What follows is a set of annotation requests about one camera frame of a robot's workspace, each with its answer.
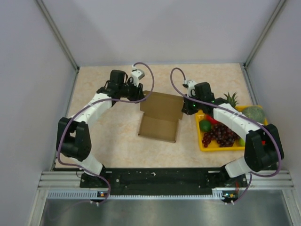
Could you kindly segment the brown cardboard box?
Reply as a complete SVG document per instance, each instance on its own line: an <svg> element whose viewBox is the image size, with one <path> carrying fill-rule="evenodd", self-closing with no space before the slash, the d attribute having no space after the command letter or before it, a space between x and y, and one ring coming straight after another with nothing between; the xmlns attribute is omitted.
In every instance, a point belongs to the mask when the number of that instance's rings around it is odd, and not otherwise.
<svg viewBox="0 0 301 226"><path fill-rule="evenodd" d="M179 121L183 117L183 97L144 91L149 97L140 103L143 112L138 136L175 143Z"/></svg>

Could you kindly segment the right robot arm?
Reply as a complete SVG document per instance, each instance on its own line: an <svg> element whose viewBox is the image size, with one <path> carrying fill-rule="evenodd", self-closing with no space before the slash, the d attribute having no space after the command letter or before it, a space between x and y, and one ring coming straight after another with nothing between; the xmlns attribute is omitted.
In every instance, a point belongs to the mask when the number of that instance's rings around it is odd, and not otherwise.
<svg viewBox="0 0 301 226"><path fill-rule="evenodd" d="M183 113L192 115L201 110L227 126L245 142L244 156L221 169L219 179L224 186L231 186L242 174L257 175L273 164L281 168L284 152L276 126L264 126L243 115L226 99L215 98L207 82L185 80L183 86L187 89L187 94L183 96Z"/></svg>

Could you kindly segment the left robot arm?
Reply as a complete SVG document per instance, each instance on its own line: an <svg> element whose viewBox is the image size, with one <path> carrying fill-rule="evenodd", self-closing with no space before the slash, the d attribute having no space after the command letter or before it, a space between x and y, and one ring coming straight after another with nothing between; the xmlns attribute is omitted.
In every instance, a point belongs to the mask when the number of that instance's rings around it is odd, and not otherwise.
<svg viewBox="0 0 301 226"><path fill-rule="evenodd" d="M103 186L107 176L102 171L104 166L91 154L92 143L89 128L100 116L124 98L129 103L137 103L144 98L140 80L144 71L132 68L128 76L125 71L112 70L110 79L100 87L92 100L80 113L70 118L61 118L58 123L56 148L75 164L89 171L90 181L95 186Z"/></svg>

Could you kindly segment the green lime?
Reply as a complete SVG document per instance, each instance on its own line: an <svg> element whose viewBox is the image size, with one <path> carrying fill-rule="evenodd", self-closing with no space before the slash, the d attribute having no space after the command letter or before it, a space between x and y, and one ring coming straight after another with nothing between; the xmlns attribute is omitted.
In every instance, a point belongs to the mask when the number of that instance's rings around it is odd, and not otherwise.
<svg viewBox="0 0 301 226"><path fill-rule="evenodd" d="M208 120L201 120L199 122L199 128L202 132L209 132L211 130L211 122Z"/></svg>

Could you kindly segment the red apple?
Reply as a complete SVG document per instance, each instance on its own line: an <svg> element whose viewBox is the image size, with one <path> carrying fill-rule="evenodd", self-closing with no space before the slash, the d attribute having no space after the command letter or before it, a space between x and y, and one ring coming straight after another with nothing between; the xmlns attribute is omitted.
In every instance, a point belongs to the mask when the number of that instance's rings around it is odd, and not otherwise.
<svg viewBox="0 0 301 226"><path fill-rule="evenodd" d="M218 124L219 122L215 120L213 117L210 115L206 115L206 120L208 120L212 125Z"/></svg>

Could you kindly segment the orange pineapple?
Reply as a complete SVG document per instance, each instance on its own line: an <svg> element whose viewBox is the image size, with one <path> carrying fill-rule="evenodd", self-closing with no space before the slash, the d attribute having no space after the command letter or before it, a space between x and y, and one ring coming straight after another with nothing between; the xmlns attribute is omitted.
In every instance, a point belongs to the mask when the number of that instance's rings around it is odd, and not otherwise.
<svg viewBox="0 0 301 226"><path fill-rule="evenodd" d="M238 104L237 100L237 92L233 93L232 95L228 92L227 94L224 93L224 96L226 97L226 100L228 103L233 107L236 108Z"/></svg>

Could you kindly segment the yellow plastic tray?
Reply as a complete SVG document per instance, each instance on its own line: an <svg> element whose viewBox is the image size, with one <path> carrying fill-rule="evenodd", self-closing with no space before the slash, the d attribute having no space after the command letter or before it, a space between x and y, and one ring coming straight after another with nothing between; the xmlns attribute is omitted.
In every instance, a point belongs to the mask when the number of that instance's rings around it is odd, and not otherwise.
<svg viewBox="0 0 301 226"><path fill-rule="evenodd" d="M219 147L219 144L212 140L211 143L208 144L208 147L204 147L202 140L204 138L204 132L200 129L199 122L201 120L206 120L206 115L202 112L202 110L198 111L194 114L197 134L198 134L198 145L201 151L203 152L220 152L220 151L243 151L245 149L244 146L241 146L239 141L236 140L233 146L230 147Z"/></svg>

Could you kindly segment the purple grape bunch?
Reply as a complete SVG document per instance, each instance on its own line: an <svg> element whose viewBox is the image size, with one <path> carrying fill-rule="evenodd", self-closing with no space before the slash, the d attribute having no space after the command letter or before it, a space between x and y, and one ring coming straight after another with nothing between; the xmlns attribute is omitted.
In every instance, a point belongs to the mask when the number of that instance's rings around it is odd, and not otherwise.
<svg viewBox="0 0 301 226"><path fill-rule="evenodd" d="M239 139L240 137L227 126L216 124L204 133L202 144L208 147L212 141L215 141L219 147L231 147Z"/></svg>

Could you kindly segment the green apple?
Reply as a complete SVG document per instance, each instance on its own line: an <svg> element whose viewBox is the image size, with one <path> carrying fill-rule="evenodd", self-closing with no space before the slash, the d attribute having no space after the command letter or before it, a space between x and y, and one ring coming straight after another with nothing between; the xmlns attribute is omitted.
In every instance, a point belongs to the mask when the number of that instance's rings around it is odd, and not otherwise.
<svg viewBox="0 0 301 226"><path fill-rule="evenodd" d="M245 146L245 142L244 142L243 139L239 139L238 144L239 144L240 146Z"/></svg>

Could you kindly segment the green melon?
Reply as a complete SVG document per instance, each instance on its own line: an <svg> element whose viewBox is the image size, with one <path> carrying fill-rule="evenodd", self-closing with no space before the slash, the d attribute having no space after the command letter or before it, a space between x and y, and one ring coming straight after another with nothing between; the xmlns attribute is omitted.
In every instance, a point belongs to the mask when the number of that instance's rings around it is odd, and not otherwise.
<svg viewBox="0 0 301 226"><path fill-rule="evenodd" d="M259 106L250 106L250 107L247 107L247 108L245 108L245 109L242 111L242 113L243 113L246 117L248 117L248 118L250 118L250 119L252 119L252 120L254 120L254 121L256 121L256 122L259 122L259 123L261 123L261 124L264 124L264 122L265 122L265 120L266 120L265 112L264 112L264 110L263 110L261 107L259 107Z"/></svg>

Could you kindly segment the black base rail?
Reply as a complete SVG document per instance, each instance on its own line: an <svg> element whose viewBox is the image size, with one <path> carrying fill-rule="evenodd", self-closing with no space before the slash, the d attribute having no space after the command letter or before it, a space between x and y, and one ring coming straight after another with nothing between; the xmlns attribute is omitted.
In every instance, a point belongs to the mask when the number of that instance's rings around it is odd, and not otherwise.
<svg viewBox="0 0 301 226"><path fill-rule="evenodd" d="M213 188L243 188L246 176L228 178L219 168L107 168L101 176L83 173L81 188L107 188L111 195L203 195Z"/></svg>

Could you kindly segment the left aluminium frame post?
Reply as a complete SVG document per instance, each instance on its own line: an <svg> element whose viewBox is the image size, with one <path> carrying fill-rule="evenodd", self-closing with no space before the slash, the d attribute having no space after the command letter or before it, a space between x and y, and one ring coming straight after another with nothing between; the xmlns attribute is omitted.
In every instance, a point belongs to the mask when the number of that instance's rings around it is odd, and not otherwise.
<svg viewBox="0 0 301 226"><path fill-rule="evenodd" d="M54 38L58 42L61 50L67 57L68 61L72 65L73 69L75 70L76 73L79 71L79 66L76 63L70 49L68 48L63 36L61 35L61 32L59 31L55 21L53 20L49 10L47 9L47 6L45 5L43 0L34 0L36 3L37 7L39 8L40 12L42 13L43 17L45 18Z"/></svg>

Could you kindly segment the aluminium frame post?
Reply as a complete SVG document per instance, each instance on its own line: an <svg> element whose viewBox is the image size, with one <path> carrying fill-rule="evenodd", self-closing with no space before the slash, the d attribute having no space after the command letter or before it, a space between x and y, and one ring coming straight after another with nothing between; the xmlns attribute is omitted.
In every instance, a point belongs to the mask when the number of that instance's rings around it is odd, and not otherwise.
<svg viewBox="0 0 301 226"><path fill-rule="evenodd" d="M61 50L67 57L68 61L72 65L73 69L75 70L76 73L79 71L79 66L76 63L70 49L68 48L63 36L61 35L61 32L59 31L55 21L53 20L49 10L47 9L47 6L45 5L43 0L34 0L36 3L37 7L39 8L40 12L42 13L43 17L45 18L54 38L58 42Z"/></svg>
<svg viewBox="0 0 301 226"><path fill-rule="evenodd" d="M248 55L246 61L241 64L243 70L247 70L250 66L251 62L254 60L255 56L257 55L258 51L260 50L261 46L265 42L267 36L269 35L271 29L275 25L276 21L280 17L282 11L287 5L287 0L279 0L275 9L273 10L271 16L269 17L266 25L264 26L260 36L258 37L255 45L253 46L250 54Z"/></svg>

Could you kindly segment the right aluminium frame post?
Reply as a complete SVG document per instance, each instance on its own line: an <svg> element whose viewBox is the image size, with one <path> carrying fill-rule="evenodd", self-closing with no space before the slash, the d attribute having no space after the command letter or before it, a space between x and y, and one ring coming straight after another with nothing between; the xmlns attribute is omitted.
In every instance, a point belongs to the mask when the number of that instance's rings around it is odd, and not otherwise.
<svg viewBox="0 0 301 226"><path fill-rule="evenodd" d="M282 11L287 5L287 0L279 0L275 9L273 10L271 16L269 17L266 25L264 26L260 36L258 37L255 45L253 46L250 54L248 55L246 61L241 64L243 70L247 70L250 66L251 62L254 60L255 56L257 55L258 51L260 50L261 46L265 42L267 36L269 35L271 29L275 25L276 21L280 17Z"/></svg>

